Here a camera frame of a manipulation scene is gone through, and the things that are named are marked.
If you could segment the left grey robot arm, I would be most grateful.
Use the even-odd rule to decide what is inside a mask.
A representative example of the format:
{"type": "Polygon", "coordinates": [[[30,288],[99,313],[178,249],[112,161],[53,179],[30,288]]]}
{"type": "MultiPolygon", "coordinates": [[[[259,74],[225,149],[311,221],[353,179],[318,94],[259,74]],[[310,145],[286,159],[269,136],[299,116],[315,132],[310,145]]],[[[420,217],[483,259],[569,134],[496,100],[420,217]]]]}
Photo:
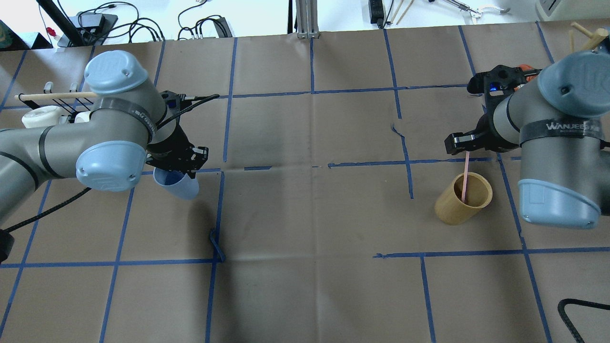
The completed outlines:
{"type": "Polygon", "coordinates": [[[86,187],[122,192],[143,166],[190,178],[208,159],[195,146],[131,53],[103,52],[83,73],[97,100],[85,123],[1,131],[1,221],[48,180],[77,178],[86,187]]]}

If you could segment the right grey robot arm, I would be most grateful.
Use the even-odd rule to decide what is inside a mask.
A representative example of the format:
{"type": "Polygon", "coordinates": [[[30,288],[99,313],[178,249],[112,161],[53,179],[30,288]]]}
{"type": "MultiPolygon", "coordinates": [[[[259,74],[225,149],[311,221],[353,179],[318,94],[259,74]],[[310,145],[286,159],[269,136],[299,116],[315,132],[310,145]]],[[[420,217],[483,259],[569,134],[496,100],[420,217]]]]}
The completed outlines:
{"type": "Polygon", "coordinates": [[[593,229],[609,215],[607,52],[580,50],[545,68],[497,65],[467,84],[486,112],[444,141],[448,154],[521,150],[521,217],[531,224],[593,229]]]}

